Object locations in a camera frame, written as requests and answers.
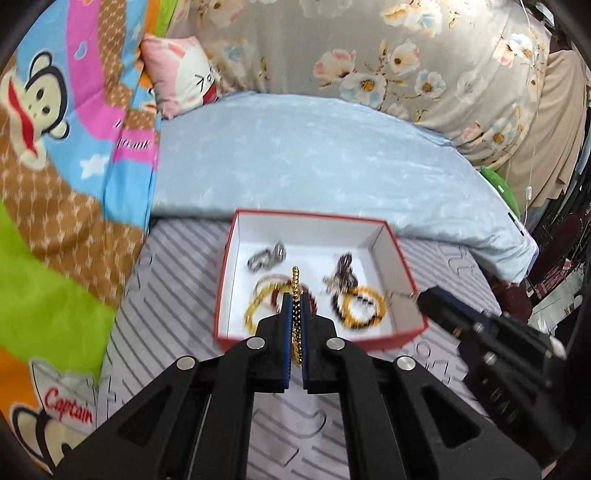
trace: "triangular cutout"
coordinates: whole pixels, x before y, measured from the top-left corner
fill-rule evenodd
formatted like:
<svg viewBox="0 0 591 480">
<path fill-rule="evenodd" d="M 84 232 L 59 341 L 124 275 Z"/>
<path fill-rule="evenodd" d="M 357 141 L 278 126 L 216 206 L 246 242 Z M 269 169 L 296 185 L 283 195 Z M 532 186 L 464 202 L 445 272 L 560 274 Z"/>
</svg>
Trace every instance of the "triangular cutout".
<svg viewBox="0 0 591 480">
<path fill-rule="evenodd" d="M 119 427 L 117 434 L 140 447 L 145 447 L 150 441 L 171 392 L 172 388 L 167 387 L 156 393 L 149 402 L 138 409 L 133 417 Z"/>
<path fill-rule="evenodd" d="M 425 387 L 422 393 L 443 444 L 447 448 L 458 447 L 479 435 L 478 425 L 457 411 L 435 388 Z"/>
</svg>

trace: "colorful blanket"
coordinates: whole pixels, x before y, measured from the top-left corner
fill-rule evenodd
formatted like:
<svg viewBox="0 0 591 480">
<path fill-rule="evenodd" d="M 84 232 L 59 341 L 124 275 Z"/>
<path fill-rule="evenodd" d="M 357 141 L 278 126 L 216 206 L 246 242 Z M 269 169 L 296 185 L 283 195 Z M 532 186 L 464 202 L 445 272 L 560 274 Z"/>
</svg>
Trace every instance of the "colorful blanket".
<svg viewBox="0 0 591 480">
<path fill-rule="evenodd" d="M 95 427 L 144 241 L 160 116 L 139 42 L 160 3 L 56 0 L 0 79 L 0 410 L 50 471 Z"/>
</svg>

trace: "pink pillow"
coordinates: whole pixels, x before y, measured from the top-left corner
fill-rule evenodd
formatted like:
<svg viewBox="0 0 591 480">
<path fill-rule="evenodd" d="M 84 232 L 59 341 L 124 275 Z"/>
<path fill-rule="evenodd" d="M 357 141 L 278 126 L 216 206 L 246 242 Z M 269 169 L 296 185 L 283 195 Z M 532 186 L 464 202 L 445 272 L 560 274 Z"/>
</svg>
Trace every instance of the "pink pillow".
<svg viewBox="0 0 591 480">
<path fill-rule="evenodd" d="M 141 51 L 165 118 L 217 99 L 213 69 L 195 37 L 158 38 L 146 33 Z"/>
</svg>

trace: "floral curtain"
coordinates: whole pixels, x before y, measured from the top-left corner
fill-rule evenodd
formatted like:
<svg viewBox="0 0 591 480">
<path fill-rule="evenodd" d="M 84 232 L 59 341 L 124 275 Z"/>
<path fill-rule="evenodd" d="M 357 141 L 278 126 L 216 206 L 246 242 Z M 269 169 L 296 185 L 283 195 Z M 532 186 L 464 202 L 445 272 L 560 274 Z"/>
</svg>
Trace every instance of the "floral curtain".
<svg viewBox="0 0 591 480">
<path fill-rule="evenodd" d="M 180 0 L 167 35 L 197 35 L 223 92 L 340 97 L 493 168 L 529 131 L 550 43 L 514 0 Z"/>
</svg>

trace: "green object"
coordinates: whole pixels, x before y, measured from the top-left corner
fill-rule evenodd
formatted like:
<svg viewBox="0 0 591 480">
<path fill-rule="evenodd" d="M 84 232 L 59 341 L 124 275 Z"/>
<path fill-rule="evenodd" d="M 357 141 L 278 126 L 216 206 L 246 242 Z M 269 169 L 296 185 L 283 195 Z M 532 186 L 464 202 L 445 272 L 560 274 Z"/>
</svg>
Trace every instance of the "green object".
<svg viewBox="0 0 591 480">
<path fill-rule="evenodd" d="M 505 203 L 509 206 L 509 208 L 513 211 L 517 218 L 520 217 L 519 213 L 519 206 L 517 205 L 517 200 L 515 200 L 515 195 L 507 185 L 507 182 L 503 180 L 494 170 L 490 168 L 482 167 L 480 169 L 480 173 L 482 176 L 488 180 L 497 192 L 503 197 Z"/>
<path fill-rule="evenodd" d="M 0 346 L 98 380 L 115 310 L 40 262 L 0 201 Z"/>
<path fill-rule="evenodd" d="M 160 10 L 156 20 L 154 35 L 163 37 L 166 35 L 170 20 L 173 17 L 174 9 L 177 6 L 177 0 L 160 0 Z"/>
</svg>

